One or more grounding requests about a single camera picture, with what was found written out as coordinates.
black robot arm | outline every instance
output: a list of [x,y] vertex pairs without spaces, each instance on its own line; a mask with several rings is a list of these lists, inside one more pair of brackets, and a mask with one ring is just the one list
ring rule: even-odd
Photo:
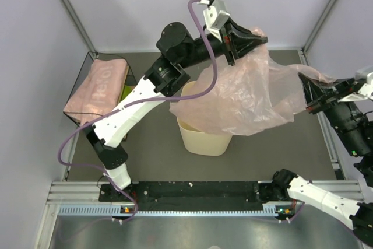
[[[215,57],[225,55],[230,65],[255,47],[268,42],[267,37],[252,34],[232,19],[220,29],[222,41],[211,33],[207,35]],[[193,39],[182,23],[170,23],[157,42],[161,56],[145,72],[145,78],[164,96],[173,96],[190,79],[184,68],[210,59],[202,38]]]
[[373,187],[373,122],[368,120],[354,101],[371,99],[372,68],[357,72],[355,78],[323,84],[299,74],[303,82],[307,111],[324,112],[330,125],[352,157],[363,159],[354,166],[363,174],[367,185]]

plastic bin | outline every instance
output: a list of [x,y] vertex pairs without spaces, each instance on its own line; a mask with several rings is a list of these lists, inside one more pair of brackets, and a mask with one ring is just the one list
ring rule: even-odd
[[[188,89],[190,89],[194,83],[195,81],[187,83],[182,88],[181,96],[187,96]],[[198,131],[179,118],[177,118],[177,123],[185,148],[194,154],[220,156],[227,150],[229,142],[232,139],[232,135],[206,134]]]

metal frame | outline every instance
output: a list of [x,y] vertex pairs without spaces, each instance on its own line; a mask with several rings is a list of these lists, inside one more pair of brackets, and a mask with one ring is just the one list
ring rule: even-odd
[[[61,0],[63,6],[65,7],[68,15],[70,16],[71,20],[75,24],[79,34],[82,36],[82,39],[86,43],[88,49],[91,52],[96,52],[95,47],[90,40],[85,28],[83,27],[79,17],[77,16],[73,6],[71,5],[69,0]],[[317,21],[315,27],[313,28],[310,36],[308,37],[305,46],[298,50],[300,60],[302,64],[308,65],[307,60],[307,52],[312,47],[314,41],[316,40],[321,28],[323,27],[324,23],[326,22],[327,18],[330,16],[332,9],[335,6],[337,0],[329,0],[325,10],[321,14],[319,20]],[[330,127],[324,115],[318,114],[319,122],[321,124],[321,129],[323,136],[325,138],[325,142],[328,148],[330,160],[333,164],[333,168],[339,169],[339,160],[335,148],[334,141],[331,137]],[[72,160],[73,150],[75,148],[76,140],[72,142],[72,147],[70,151],[70,158]],[[364,196],[366,192],[362,190],[362,182],[361,181],[354,181],[354,180],[343,180],[343,181],[315,181],[314,184],[324,188],[325,190],[332,191],[335,194],[339,194],[342,197],[356,199],[362,201],[367,199]],[[88,206],[95,206],[95,205],[115,205],[115,203],[106,203],[106,202],[99,202],[99,188],[100,184],[96,182],[53,182],[50,193],[45,205],[43,218],[41,221],[41,225],[37,235],[37,241],[34,248],[44,249],[49,248],[50,242],[52,239],[52,233],[55,227],[55,223],[57,221],[57,216],[59,214],[60,208],[66,204],[74,204],[74,205],[88,205]],[[281,205],[283,202],[268,202],[267,205]]]
[[309,49],[312,47],[312,45],[315,42],[322,26],[324,25],[325,21],[329,17],[329,15],[330,15],[331,11],[333,10],[337,1],[338,0],[329,0],[328,4],[326,5],[326,7],[325,7],[324,11],[322,12],[318,21],[316,22],[315,27],[312,29],[312,32],[309,35],[309,37],[308,37],[308,39],[307,39],[307,41],[304,45],[303,51],[305,53],[307,53],[309,51]]
[[[78,142],[78,137],[79,137],[79,134],[74,135],[74,137],[69,142],[70,144],[69,144],[69,153],[68,153],[68,160],[67,160],[68,163],[72,163],[72,158],[74,157],[75,147]],[[63,180],[68,179],[70,168],[71,168],[70,166],[66,166],[64,176],[62,178]]]
[[[36,249],[48,249],[52,240],[52,234],[59,215],[66,215],[66,207],[78,208],[85,206],[91,210],[97,208],[115,209],[116,206],[133,206],[131,202],[99,202],[100,186],[106,183],[97,182],[53,182],[45,205],[43,218],[37,235],[37,241],[34,246]],[[358,181],[354,180],[330,180],[330,181],[314,181],[314,185],[330,191],[341,197],[363,201],[364,196],[361,191]],[[273,207],[275,205],[283,205],[288,202],[268,202],[263,204],[263,212],[143,212],[141,216],[274,216]],[[76,210],[70,216],[89,215],[78,213]]]
[[91,39],[89,38],[85,28],[82,25],[82,22],[80,21],[80,19],[79,19],[78,15],[76,14],[73,6],[71,5],[70,0],[61,0],[61,2],[62,2],[62,6],[64,6],[65,10],[67,11],[71,21],[73,21],[76,29],[78,30],[78,33],[82,37],[83,41],[86,43],[87,48],[91,52],[96,52],[96,49],[94,48],[94,45],[93,45]]

gray floor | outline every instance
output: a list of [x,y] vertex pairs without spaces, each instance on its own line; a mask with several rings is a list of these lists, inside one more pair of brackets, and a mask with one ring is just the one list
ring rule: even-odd
[[[272,51],[278,63],[300,63],[296,51]],[[123,54],[137,79],[159,56],[155,53]],[[187,69],[191,79],[207,67]],[[232,181],[270,180],[275,171],[289,169],[313,180],[333,180],[335,175],[316,116],[302,112],[294,123],[252,136],[233,136],[225,154],[218,157],[189,153],[182,143],[176,117],[163,103],[129,133],[123,147],[133,181]],[[84,135],[76,146],[74,163],[100,164]],[[102,174],[94,169],[72,168],[71,181],[95,181]]]

purple cable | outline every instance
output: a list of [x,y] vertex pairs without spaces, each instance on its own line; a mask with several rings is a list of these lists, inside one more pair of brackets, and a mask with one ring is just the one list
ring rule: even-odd
[[[183,96],[183,97],[153,97],[153,98],[149,98],[149,99],[141,99],[141,100],[136,100],[136,101],[133,101],[133,102],[130,102],[126,105],[124,105],[125,108],[127,107],[130,107],[132,105],[135,105],[135,104],[139,104],[139,103],[143,103],[143,102],[147,102],[147,101],[179,101],[179,100],[187,100],[187,99],[196,99],[198,97],[201,97],[201,96],[204,96],[206,95],[207,93],[209,93],[215,86],[216,84],[216,80],[217,80],[217,64],[216,64],[216,60],[215,60],[215,54],[214,54],[214,51],[209,43],[209,40],[207,39],[207,36],[205,34],[205,32],[203,31],[203,28],[202,26],[200,25],[199,21],[198,21],[198,18],[195,14],[195,12],[193,11],[193,7],[192,7],[192,4],[195,3],[195,2],[199,2],[200,0],[189,0],[188,2],[188,10],[193,18],[193,21],[198,29],[198,32],[206,46],[206,49],[210,55],[210,59],[211,59],[211,62],[212,62],[212,67],[213,67],[213,79],[212,79],[212,82],[211,82],[211,85],[206,89],[204,90],[203,92],[201,93],[198,93],[198,94],[193,94],[191,96]],[[93,125],[95,122],[97,121],[100,121],[102,119],[105,119],[111,115],[114,115],[116,114],[117,112],[120,112],[119,109],[117,110],[114,110],[108,114],[105,114],[93,121],[90,121],[90,122],[87,122],[85,123],[84,125],[82,125],[81,127],[77,128],[76,131],[74,131],[72,134],[70,134],[61,144],[61,146],[59,147],[58,149],[58,153],[57,153],[57,159],[58,159],[58,162],[64,166],[77,166],[77,167],[92,167],[94,169],[98,169],[100,170],[101,172],[103,172],[104,175],[106,175],[108,181],[118,190],[118,192],[120,192],[122,195],[124,195],[125,197],[127,197],[131,202],[133,202],[133,204],[135,205],[135,210],[132,214],[132,216],[130,216],[129,218],[127,218],[126,220],[124,220],[124,222],[128,222],[130,220],[132,220],[137,211],[138,211],[138,204],[137,202],[131,197],[129,196],[126,192],[124,192],[122,189],[120,189],[116,184],[115,182],[113,182],[113,180],[108,176],[108,173],[106,172],[106,170],[101,167],[101,166],[98,166],[98,165],[95,165],[95,164],[90,164],[90,163],[67,163],[67,162],[64,162],[62,160],[62,151],[64,149],[64,147],[66,146],[66,144],[69,142],[70,139],[72,139],[78,132],[80,132],[81,130]],[[82,230],[86,229],[88,226],[94,224],[95,221],[89,223],[87,226],[85,226],[83,229],[79,230],[77,234],[79,234]]]
[[199,31],[199,34],[201,35],[201,38],[206,46],[206,49],[207,51],[209,52],[209,55],[210,55],[210,59],[211,59],[211,62],[212,62],[212,69],[213,69],[213,78],[212,78],[212,82],[210,84],[210,86],[204,90],[203,92],[201,93],[197,93],[197,94],[193,94],[191,96],[170,96],[170,97],[151,97],[149,99],[141,99],[141,100],[137,100],[137,101],[133,101],[133,102],[130,102],[126,105],[124,105],[125,108],[129,107],[129,106],[132,106],[132,105],[135,105],[135,104],[139,104],[139,103],[143,103],[143,102],[147,102],[147,101],[179,101],[179,100],[188,100],[188,99],[197,99],[198,97],[201,97],[201,96],[204,96],[206,95],[207,93],[209,93],[214,87],[215,87],[215,84],[216,84],[216,80],[217,80],[217,64],[216,64],[216,60],[215,60],[215,54],[214,54],[214,51],[212,50],[212,47],[210,45],[210,42],[209,40],[207,39],[207,36],[205,34],[205,32],[203,31],[203,27],[200,25],[199,21],[198,21],[198,18],[195,14],[195,12],[193,11],[193,7],[192,7],[192,4],[194,2],[198,2],[200,0],[189,0],[188,2],[188,10],[193,18],[193,21],[194,23],[196,24],[196,27]]
[[291,217],[291,218],[289,219],[289,221],[292,222],[296,217],[298,217],[298,215],[301,213],[302,209],[304,208],[304,205],[305,205],[305,203],[302,202],[301,206],[299,206],[298,211],[296,211],[296,213],[294,214],[294,216]]

